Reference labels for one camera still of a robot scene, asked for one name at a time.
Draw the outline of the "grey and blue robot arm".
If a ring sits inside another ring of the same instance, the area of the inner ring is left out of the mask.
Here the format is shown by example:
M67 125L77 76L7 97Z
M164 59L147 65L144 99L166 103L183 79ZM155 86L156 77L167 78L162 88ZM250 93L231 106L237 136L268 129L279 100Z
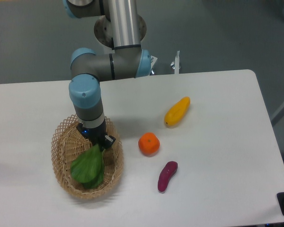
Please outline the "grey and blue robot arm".
M69 95L79 120L77 130L103 151L115 137L107 134L100 83L150 75L151 55L141 48L136 1L65 0L63 6L73 18L104 16L112 29L113 53L97 55L79 48L71 55Z

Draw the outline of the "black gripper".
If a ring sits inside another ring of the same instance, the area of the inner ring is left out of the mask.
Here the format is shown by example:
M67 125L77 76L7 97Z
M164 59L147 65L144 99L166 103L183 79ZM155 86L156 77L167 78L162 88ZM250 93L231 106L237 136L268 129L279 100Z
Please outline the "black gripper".
M76 129L85 139L88 139L93 146L98 144L100 151L109 149L115 142L115 137L107 134L105 120L96 128L85 128L82 123L78 123Z

